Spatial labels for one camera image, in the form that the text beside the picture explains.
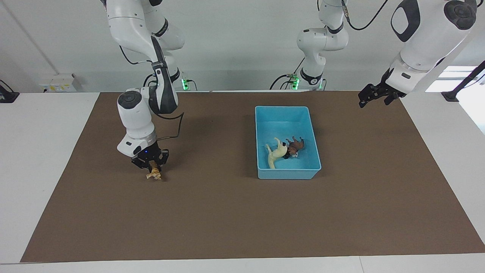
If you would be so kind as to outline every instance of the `cream toy animal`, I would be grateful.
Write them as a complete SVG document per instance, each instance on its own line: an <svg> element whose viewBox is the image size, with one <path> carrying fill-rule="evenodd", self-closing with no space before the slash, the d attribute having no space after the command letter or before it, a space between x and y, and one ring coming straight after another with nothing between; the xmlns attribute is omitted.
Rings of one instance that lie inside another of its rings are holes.
<svg viewBox="0 0 485 273"><path fill-rule="evenodd" d="M288 151L288 147L286 146L286 142L281 143L281 141L276 138L278 141L278 148L274 151L271 151L271 148L268 144L266 144L266 148L268 149L268 165L270 165L271 169L276 169L275 161L281 157L284 157Z"/></svg>

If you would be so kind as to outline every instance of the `toy animal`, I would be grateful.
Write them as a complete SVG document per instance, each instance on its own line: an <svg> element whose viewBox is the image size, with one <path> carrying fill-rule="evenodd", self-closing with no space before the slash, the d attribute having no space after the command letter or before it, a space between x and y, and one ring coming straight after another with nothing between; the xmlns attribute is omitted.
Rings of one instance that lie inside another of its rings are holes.
<svg viewBox="0 0 485 273"><path fill-rule="evenodd" d="M295 136L293 136L294 142L291 142L289 139L286 139L286 141L290 144L286 158L289 158L288 154L293 157L298 157L298 151L305 147L305 141L300 137L300 142L298 142L298 140L295 139Z"/></svg>
<svg viewBox="0 0 485 273"><path fill-rule="evenodd" d="M271 169L276 169L275 167L275 161L281 157L284 157L286 153L288 152L288 147L286 146L286 142L281 143L281 141L276 138L276 141L278 141L278 148L274 151L271 151L271 148L268 144L266 144L266 148L268 149L268 165L270 166Z"/></svg>

